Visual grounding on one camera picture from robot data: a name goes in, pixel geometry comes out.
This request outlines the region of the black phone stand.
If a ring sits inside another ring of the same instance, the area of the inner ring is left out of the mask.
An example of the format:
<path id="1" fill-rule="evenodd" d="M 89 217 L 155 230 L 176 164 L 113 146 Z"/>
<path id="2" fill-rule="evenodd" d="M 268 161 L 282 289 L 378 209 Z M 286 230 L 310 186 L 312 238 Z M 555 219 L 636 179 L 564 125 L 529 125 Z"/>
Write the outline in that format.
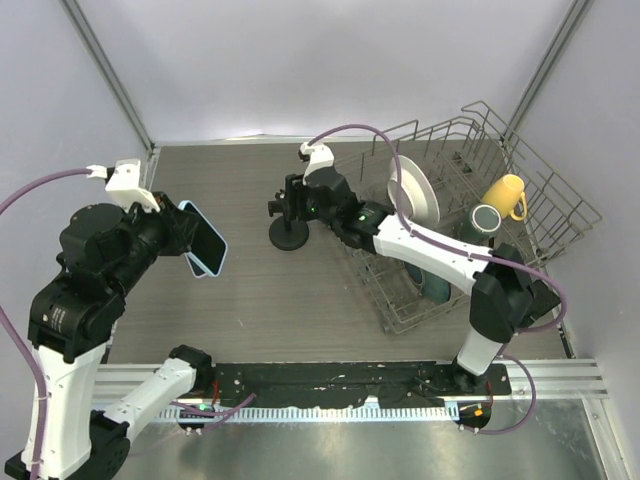
<path id="1" fill-rule="evenodd" d="M 275 194 L 268 202 L 268 214 L 273 219 L 268 235 L 274 247 L 282 251 L 293 251 L 303 247 L 309 239 L 309 227 L 305 221 L 288 222 L 284 216 L 284 190 Z"/>

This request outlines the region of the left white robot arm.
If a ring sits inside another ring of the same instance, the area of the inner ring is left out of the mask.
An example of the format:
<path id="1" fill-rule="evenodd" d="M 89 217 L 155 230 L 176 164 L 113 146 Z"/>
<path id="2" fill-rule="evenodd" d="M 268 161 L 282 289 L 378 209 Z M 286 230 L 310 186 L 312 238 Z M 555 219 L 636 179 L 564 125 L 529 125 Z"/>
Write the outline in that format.
<path id="1" fill-rule="evenodd" d="M 112 204 L 77 211 L 60 234 L 61 270 L 33 299 L 28 339 L 43 379 L 47 418 L 33 419 L 25 448 L 8 459 L 14 479 L 111 479 L 132 443 L 170 402 L 205 397 L 213 385 L 210 355 L 174 348 L 139 387 L 104 410 L 92 407 L 94 382 L 126 297 L 161 256 L 180 256 L 213 240 L 227 248 L 194 207 L 169 201 L 146 213 Z"/>

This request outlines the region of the light blue case phone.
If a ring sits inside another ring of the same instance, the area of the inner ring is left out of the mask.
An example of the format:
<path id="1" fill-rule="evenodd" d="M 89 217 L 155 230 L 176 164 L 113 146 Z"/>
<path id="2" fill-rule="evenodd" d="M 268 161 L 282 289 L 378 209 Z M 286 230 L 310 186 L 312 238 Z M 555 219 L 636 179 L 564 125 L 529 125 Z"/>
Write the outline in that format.
<path id="1" fill-rule="evenodd" d="M 202 268 L 208 273 L 207 277 L 218 277 L 228 253 L 226 240 L 195 203 L 183 200 L 180 202 L 179 208 L 185 212 L 194 213 L 198 217 L 198 226 L 189 252 L 196 257 Z"/>

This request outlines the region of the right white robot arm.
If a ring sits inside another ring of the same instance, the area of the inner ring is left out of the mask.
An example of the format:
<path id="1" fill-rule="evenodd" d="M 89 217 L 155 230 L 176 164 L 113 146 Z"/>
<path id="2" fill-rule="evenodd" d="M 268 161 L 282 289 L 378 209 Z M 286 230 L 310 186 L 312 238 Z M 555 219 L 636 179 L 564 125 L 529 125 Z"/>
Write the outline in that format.
<path id="1" fill-rule="evenodd" d="M 412 264 L 468 295 L 470 329 L 444 382 L 448 391 L 472 395 L 486 385 L 491 363 L 534 302 L 533 271 L 515 247 L 466 246 L 409 222 L 387 205 L 359 199 L 332 167 L 286 176 L 268 211 L 286 222 L 317 220 L 353 249 Z"/>

